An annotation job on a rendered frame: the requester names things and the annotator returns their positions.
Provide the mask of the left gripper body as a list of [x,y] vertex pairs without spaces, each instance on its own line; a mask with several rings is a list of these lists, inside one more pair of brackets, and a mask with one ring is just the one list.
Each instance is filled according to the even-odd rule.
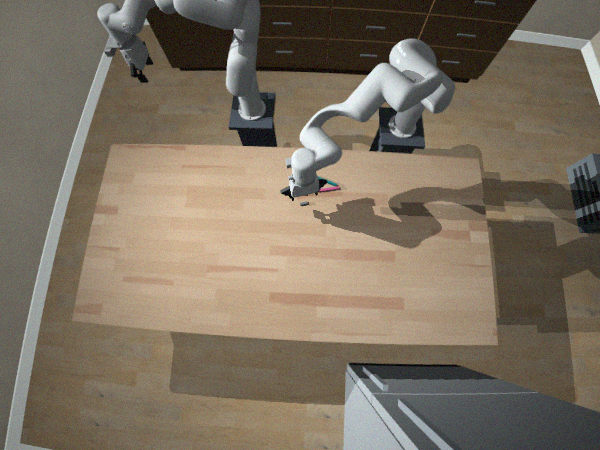
[[301,197],[313,194],[319,191],[319,179],[316,173],[315,181],[307,187],[298,186],[293,180],[289,181],[290,192],[292,197]]

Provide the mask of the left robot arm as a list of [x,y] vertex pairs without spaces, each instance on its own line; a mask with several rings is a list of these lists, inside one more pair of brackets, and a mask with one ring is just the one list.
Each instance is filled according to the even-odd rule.
[[287,169],[292,168],[289,180],[310,186],[316,171],[340,160],[341,148],[320,128],[332,117],[367,122],[387,102],[397,111],[389,121],[390,131],[409,138],[425,107],[438,114],[449,106],[455,83],[437,67],[435,54],[425,42],[403,40],[393,47],[389,60],[390,64],[377,65],[345,102],[325,107],[311,118],[300,134],[305,148],[285,159]]

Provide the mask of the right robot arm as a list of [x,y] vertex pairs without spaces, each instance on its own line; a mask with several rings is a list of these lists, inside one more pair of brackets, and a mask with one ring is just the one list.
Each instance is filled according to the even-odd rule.
[[141,32],[148,11],[156,4],[166,14],[178,12],[193,21],[234,29],[226,86],[238,97],[239,114],[243,119],[260,119],[266,106],[260,98],[255,66],[261,17],[259,0],[125,0],[121,10],[116,4],[104,4],[97,14],[110,34],[104,50],[107,57],[114,57],[115,48],[123,50],[136,42],[133,34]]

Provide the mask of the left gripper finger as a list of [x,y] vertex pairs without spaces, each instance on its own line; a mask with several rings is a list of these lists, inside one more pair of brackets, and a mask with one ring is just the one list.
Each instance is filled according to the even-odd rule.
[[[324,187],[325,184],[327,184],[327,179],[319,179],[319,191],[320,188]],[[316,192],[315,195],[318,195],[318,192]]]
[[280,190],[281,194],[285,195],[285,196],[289,196],[289,198],[292,198],[292,201],[294,201],[294,197],[292,197],[291,192],[290,192],[290,186]]

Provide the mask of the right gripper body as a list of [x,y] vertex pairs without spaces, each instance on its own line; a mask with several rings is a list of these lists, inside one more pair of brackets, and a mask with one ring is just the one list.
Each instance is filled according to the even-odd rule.
[[145,68],[149,52],[141,39],[138,36],[136,38],[136,42],[131,47],[124,48],[120,51],[129,67],[130,63],[133,63],[137,69],[143,70]]

